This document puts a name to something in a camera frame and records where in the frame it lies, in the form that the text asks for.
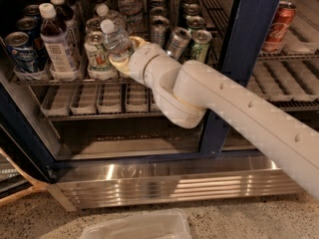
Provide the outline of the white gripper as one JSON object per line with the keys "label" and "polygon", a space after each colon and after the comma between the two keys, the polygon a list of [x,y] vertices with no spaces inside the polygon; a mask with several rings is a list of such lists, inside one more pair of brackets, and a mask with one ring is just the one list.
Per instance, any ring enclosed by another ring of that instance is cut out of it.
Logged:
{"label": "white gripper", "polygon": [[130,58],[120,58],[111,54],[110,63],[125,77],[131,77],[145,86],[155,86],[159,81],[160,62],[158,59],[166,58],[166,52],[154,43],[148,43],[139,36],[130,36]]}

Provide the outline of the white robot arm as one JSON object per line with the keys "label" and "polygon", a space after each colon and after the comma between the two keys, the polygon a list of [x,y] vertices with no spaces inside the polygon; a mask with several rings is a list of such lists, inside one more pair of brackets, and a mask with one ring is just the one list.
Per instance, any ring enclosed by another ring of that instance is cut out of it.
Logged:
{"label": "white robot arm", "polygon": [[196,60],[183,64],[159,45],[132,36],[132,53],[111,54],[122,74],[150,88],[173,123],[196,127],[215,112],[297,184],[319,198],[319,132],[216,69]]}

